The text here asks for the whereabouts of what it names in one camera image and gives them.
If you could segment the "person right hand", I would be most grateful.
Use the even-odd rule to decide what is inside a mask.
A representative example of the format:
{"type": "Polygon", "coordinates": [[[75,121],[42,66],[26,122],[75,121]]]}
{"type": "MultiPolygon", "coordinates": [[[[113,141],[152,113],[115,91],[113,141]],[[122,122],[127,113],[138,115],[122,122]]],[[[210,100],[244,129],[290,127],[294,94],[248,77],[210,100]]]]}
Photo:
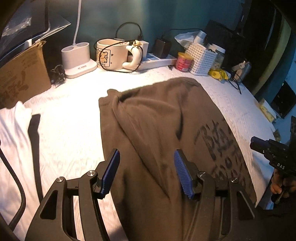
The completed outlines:
{"type": "Polygon", "coordinates": [[[271,178],[270,190],[273,194],[283,193],[283,198],[288,198],[290,194],[295,192],[295,178],[285,178],[280,171],[274,169],[273,177],[271,178]]]}

